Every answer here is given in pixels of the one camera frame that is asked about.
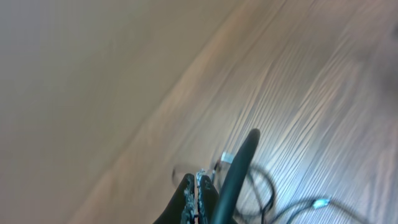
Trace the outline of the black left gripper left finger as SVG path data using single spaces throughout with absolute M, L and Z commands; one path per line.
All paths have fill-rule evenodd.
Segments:
M 193 224 L 195 222 L 195 177 L 185 174 L 170 202 L 154 224 Z

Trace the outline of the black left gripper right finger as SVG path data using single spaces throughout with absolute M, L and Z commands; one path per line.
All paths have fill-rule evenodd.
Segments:
M 206 174 L 197 175 L 198 184 L 198 222 L 210 223 L 213 210 L 219 199 L 211 179 Z M 221 188 L 221 211 L 229 211 L 233 215 L 234 207 L 238 199 L 238 177 L 227 175 L 226 187 Z

